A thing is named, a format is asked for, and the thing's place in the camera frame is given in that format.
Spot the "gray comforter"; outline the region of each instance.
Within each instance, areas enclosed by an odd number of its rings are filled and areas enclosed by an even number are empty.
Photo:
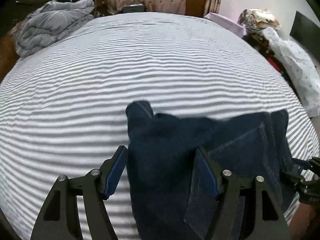
[[[48,2],[29,14],[15,37],[16,51],[27,57],[63,39],[93,19],[92,0],[76,3]]]

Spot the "silver bolt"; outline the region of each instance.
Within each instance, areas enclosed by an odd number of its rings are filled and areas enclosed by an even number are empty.
[[[262,176],[257,176],[256,179],[259,182],[263,182],[264,181],[264,178]]]
[[[231,171],[229,171],[229,170],[224,170],[222,173],[225,176],[230,176],[232,174]]]
[[[66,179],[66,176],[65,175],[60,175],[58,177],[58,181],[64,181]]]
[[[100,173],[100,171],[98,169],[94,169],[91,171],[91,175],[96,176]]]

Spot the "blue gripper pad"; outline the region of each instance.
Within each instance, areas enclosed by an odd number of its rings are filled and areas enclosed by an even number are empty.
[[[207,192],[213,198],[217,199],[219,196],[217,179],[211,172],[211,169],[206,159],[204,158],[204,156],[202,155],[199,149],[196,150],[195,168],[196,168],[196,172],[198,172],[198,174],[200,175],[200,178],[204,183],[204,186],[207,189]]]
[[[116,191],[118,186],[120,177],[124,170],[124,167],[127,164],[128,160],[128,150],[126,147],[121,149],[121,152],[117,156],[111,171],[109,172],[108,176],[106,177],[106,190],[104,192],[105,197],[108,199],[111,195],[113,195]]]

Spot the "television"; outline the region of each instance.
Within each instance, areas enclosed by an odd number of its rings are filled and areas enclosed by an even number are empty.
[[[300,43],[300,45],[305,47],[305,49],[307,49],[307,51],[312,54],[318,62],[320,62],[319,26],[297,11],[290,36]]]

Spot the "bed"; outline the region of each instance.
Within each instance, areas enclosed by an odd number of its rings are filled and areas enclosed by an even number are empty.
[[[18,61],[0,85],[0,207],[22,239],[60,174],[83,176],[128,145],[125,108],[138,99],[155,112],[216,119],[285,108],[292,156],[319,154],[292,89],[235,34],[180,15],[98,18]],[[296,196],[287,221],[298,206]],[[90,239],[81,198],[78,207]],[[139,239],[126,172],[106,208],[119,239]]]

